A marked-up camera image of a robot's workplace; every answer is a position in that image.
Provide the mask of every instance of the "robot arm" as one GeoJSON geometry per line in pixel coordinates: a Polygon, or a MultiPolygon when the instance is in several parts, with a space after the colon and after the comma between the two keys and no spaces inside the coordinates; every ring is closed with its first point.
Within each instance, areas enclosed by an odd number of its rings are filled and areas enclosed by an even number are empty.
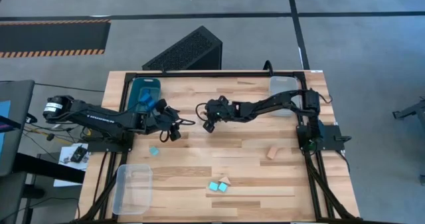
{"type": "Polygon", "coordinates": [[[226,97],[220,96],[218,100],[209,100],[205,104],[207,120],[204,129],[214,131],[217,122],[249,122],[260,114],[265,114],[279,109],[289,109],[301,116],[317,117],[320,113],[319,93],[314,90],[291,90],[280,92],[265,100],[251,102],[229,102],[226,97]],[[304,96],[304,109],[299,109],[291,99],[294,96],[304,96]]]}
{"type": "Polygon", "coordinates": [[[180,138],[179,125],[194,124],[193,121],[180,119],[178,111],[167,106],[165,100],[156,104],[158,114],[129,112],[134,107],[116,112],[75,100],[71,96],[54,96],[48,98],[43,116],[48,123],[72,122],[96,130],[103,137],[117,142],[128,132],[149,135],[158,131],[167,132],[171,141],[175,141],[180,138]]]}

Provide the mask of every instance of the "wooden table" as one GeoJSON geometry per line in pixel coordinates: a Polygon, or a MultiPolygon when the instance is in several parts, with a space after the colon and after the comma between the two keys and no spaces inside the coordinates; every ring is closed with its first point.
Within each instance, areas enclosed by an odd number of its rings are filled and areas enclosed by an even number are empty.
{"type": "MultiPolygon", "coordinates": [[[[125,74],[110,72],[104,108],[118,110],[125,74]]],[[[329,98],[322,72],[305,71],[305,77],[309,88],[329,98]]],[[[186,77],[160,81],[161,95],[168,105],[180,110],[180,117],[197,123],[181,126],[182,138],[176,142],[161,143],[159,134],[135,137],[127,164],[151,166],[153,200],[143,215],[120,215],[119,222],[315,220],[305,162],[298,148],[295,115],[282,118],[264,114],[245,124],[219,122],[212,134],[203,129],[203,122],[195,115],[198,103],[221,94],[229,100],[252,102],[268,97],[269,78],[186,77]],[[269,160],[266,154],[272,145],[280,150],[274,160],[269,160]],[[158,156],[149,153],[152,146],[159,149],[158,156]],[[208,189],[210,181],[224,176],[232,182],[226,193],[208,189]]],[[[322,101],[320,119],[325,124],[335,122],[332,106],[322,101]]],[[[349,212],[358,216],[346,163],[335,152],[322,154],[331,190],[349,212]]],[[[82,213],[92,204],[102,158],[101,153],[90,156],[80,196],[82,213]]],[[[98,193],[103,190],[107,165],[105,162],[98,193]]],[[[319,187],[318,194],[322,216],[326,217],[319,187]]],[[[111,192],[106,217],[112,214],[113,195],[111,192]]]]}

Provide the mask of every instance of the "light blue block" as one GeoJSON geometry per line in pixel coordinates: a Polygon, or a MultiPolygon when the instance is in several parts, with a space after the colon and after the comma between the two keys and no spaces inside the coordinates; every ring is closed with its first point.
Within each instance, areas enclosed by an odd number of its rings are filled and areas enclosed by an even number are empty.
{"type": "Polygon", "coordinates": [[[215,182],[210,182],[210,189],[213,191],[217,191],[218,184],[215,182]]]}
{"type": "Polygon", "coordinates": [[[152,155],[156,156],[159,153],[159,150],[156,147],[151,147],[149,149],[149,152],[151,152],[152,155]]]}
{"type": "Polygon", "coordinates": [[[220,183],[218,189],[222,192],[225,192],[227,189],[227,185],[225,183],[220,183]]]}

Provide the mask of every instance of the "concrete floor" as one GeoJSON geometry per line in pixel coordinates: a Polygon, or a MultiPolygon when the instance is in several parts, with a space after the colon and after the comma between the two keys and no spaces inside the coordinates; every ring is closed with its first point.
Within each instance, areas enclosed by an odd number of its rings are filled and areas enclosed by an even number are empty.
{"type": "MultiPolygon", "coordinates": [[[[423,11],[425,0],[296,0],[299,12],[423,11]]],[[[0,17],[133,15],[202,12],[288,12],[288,0],[2,0],[0,17]]],[[[377,221],[423,223],[425,133],[415,117],[391,112],[424,96],[425,17],[302,18],[311,69],[324,70],[333,108],[347,143],[351,179],[361,216],[377,221]]],[[[105,55],[0,59],[0,80],[103,89],[110,70],[140,66],[199,25],[223,41],[223,69],[300,69],[290,18],[113,21],[105,55]]],[[[42,120],[45,100],[69,94],[93,104],[102,94],[37,86],[30,113],[42,120]]],[[[60,144],[36,141],[48,151],[60,144]]],[[[43,152],[24,138],[20,152],[43,152]]],[[[35,209],[32,223],[73,218],[72,201],[35,209]],[[46,219],[47,213],[52,216],[46,219]]]]}

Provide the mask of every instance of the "black mesh box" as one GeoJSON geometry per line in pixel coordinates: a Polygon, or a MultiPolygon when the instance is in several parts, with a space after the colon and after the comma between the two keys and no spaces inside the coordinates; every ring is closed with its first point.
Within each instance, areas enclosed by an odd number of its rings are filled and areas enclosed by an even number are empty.
{"type": "Polygon", "coordinates": [[[143,70],[220,70],[223,43],[204,26],[142,66],[143,70]]]}

